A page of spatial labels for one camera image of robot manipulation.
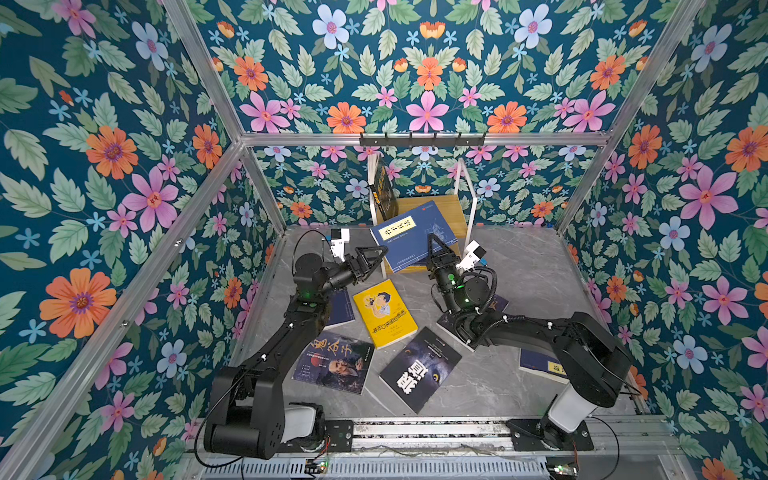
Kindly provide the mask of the navy book yellow label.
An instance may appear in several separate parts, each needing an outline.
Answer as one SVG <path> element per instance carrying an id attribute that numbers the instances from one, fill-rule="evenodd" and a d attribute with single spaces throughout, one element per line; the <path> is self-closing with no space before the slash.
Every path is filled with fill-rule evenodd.
<path id="1" fill-rule="evenodd" d="M 447 246 L 458 239 L 437 204 L 429 201 L 371 228 L 378 246 L 387 246 L 385 260 L 393 273 L 422 262 L 427 257 L 427 235 L 437 234 Z"/>

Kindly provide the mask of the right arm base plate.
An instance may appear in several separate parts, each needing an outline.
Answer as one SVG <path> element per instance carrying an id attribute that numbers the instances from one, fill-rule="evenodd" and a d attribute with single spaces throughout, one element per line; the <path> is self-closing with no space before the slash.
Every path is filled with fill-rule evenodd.
<path id="1" fill-rule="evenodd" d="M 594 443 L 585 421 L 573 432 L 565 432 L 548 418 L 510 419 L 505 422 L 510 430 L 516 451 L 593 451 Z"/>

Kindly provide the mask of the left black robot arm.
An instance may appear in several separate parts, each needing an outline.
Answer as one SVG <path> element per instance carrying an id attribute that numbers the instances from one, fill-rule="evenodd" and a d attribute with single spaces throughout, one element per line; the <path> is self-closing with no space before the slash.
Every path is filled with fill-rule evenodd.
<path id="1" fill-rule="evenodd" d="M 387 253 L 385 246 L 358 247 L 341 262 L 315 253 L 293 262 L 295 292 L 282 325 L 259 351 L 214 378 L 211 406 L 196 438 L 207 452 L 267 460 L 290 441 L 324 440 L 322 407 L 286 404 L 284 380 L 327 325 L 331 297 L 367 280 Z"/>

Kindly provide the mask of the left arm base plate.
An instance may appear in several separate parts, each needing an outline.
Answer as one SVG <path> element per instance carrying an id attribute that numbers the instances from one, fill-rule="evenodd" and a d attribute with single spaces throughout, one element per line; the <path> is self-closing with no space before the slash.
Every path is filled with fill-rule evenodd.
<path id="1" fill-rule="evenodd" d="M 352 420 L 316 422 L 310 434 L 280 445 L 279 453 L 348 453 L 352 450 L 355 423 Z"/>

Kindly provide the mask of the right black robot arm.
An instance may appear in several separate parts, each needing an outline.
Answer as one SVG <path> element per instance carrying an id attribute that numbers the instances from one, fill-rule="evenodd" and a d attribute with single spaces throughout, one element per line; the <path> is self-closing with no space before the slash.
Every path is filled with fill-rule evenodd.
<path id="1" fill-rule="evenodd" d="M 598 408 L 616 404 L 632 361 L 627 350 L 590 314 L 535 318 L 492 307 L 498 276 L 480 263 L 485 250 L 473 241 L 463 256 L 439 236 L 427 235 L 426 267 L 436 283 L 447 331 L 466 347 L 513 346 L 557 359 L 568 379 L 540 424 L 540 435 L 574 434 Z"/>

